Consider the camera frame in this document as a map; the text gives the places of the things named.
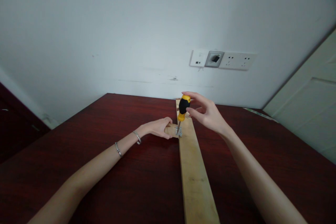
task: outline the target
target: forearm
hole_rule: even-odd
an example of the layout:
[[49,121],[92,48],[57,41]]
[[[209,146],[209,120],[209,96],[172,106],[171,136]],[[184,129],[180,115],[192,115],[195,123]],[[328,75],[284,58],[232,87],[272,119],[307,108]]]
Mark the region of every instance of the forearm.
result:
[[266,223],[306,223],[302,215],[253,157],[232,129],[220,134]]
[[[147,134],[143,126],[140,126],[136,131],[139,137]],[[137,141],[138,138],[134,133],[130,133],[118,141],[121,154],[124,155]],[[82,198],[120,158],[113,143],[68,178],[29,223],[68,223]]]

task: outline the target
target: yellow and black screwdriver handle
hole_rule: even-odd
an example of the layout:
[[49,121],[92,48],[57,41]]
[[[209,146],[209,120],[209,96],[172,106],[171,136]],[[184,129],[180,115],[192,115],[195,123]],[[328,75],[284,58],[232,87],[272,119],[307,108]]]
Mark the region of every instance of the yellow and black screwdriver handle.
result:
[[178,121],[184,121],[187,108],[190,107],[190,96],[182,95],[180,103],[178,105],[179,115],[177,117]]

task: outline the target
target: wall plate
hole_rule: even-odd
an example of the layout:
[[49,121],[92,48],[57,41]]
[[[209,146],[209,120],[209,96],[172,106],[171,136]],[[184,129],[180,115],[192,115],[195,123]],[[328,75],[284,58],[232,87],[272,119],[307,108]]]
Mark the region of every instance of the wall plate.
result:
[[207,58],[208,51],[202,49],[195,49],[192,52],[189,66],[192,67],[204,67],[205,60]]
[[257,54],[226,52],[219,65],[221,69],[248,70],[252,66]]
[[205,62],[206,67],[219,67],[221,64],[224,52],[220,51],[210,51]]

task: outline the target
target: hand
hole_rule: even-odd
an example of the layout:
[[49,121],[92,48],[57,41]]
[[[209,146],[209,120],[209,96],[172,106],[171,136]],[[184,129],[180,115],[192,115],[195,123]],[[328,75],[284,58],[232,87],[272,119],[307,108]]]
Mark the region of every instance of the hand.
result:
[[169,117],[166,117],[156,121],[148,122],[142,125],[142,127],[146,129],[147,133],[170,139],[172,136],[165,133],[165,127],[168,125],[168,123],[173,123],[173,121]]
[[182,94],[190,96],[196,104],[200,105],[199,108],[187,108],[189,114],[205,127],[228,137],[233,131],[231,127],[221,116],[215,103],[204,96],[194,92],[182,92]]

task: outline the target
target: metal bracket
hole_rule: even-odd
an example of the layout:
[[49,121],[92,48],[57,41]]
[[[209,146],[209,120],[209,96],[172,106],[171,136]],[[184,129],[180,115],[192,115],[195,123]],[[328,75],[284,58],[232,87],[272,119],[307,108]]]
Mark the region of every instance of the metal bracket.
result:
[[175,127],[175,134],[178,135],[179,137],[182,137],[182,127],[180,128]]

